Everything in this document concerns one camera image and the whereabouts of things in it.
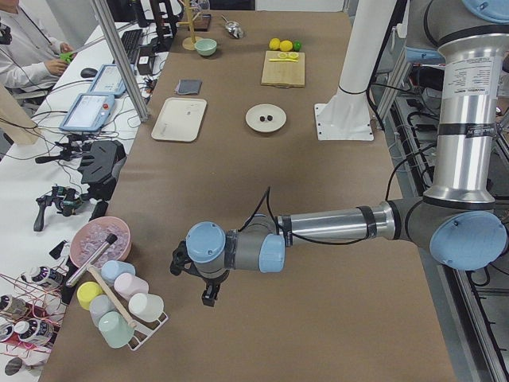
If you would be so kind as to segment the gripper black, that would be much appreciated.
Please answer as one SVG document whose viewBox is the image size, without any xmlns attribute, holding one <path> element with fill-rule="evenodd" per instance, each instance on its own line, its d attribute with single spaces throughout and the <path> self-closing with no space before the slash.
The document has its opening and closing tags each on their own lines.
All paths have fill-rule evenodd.
<svg viewBox="0 0 509 382">
<path fill-rule="evenodd" d="M 205 306 L 214 306 L 220 292 L 220 285 L 227 280 L 229 276 L 228 272 L 224 272 L 222 275 L 213 279 L 204 278 L 205 290 L 201 296 L 202 303 Z"/>
</svg>

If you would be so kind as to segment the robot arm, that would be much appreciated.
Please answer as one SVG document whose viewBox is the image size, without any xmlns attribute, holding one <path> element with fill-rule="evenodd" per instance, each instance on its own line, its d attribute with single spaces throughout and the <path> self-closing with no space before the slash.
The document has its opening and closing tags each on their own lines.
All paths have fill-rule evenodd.
<svg viewBox="0 0 509 382">
<path fill-rule="evenodd" d="M 201 222 L 174 251 L 171 272 L 203 279 L 203 304 L 213 306 L 231 271 L 279 272 L 286 249 L 298 241 L 349 245 L 384 237 L 409 241 L 453 269 L 485 267 L 508 245 L 487 190 L 507 50 L 505 1 L 410 2 L 407 57 L 445 60 L 431 187 L 422 197 L 386 199 L 375 207 L 286 216 L 254 212 L 231 231 Z"/>
</svg>

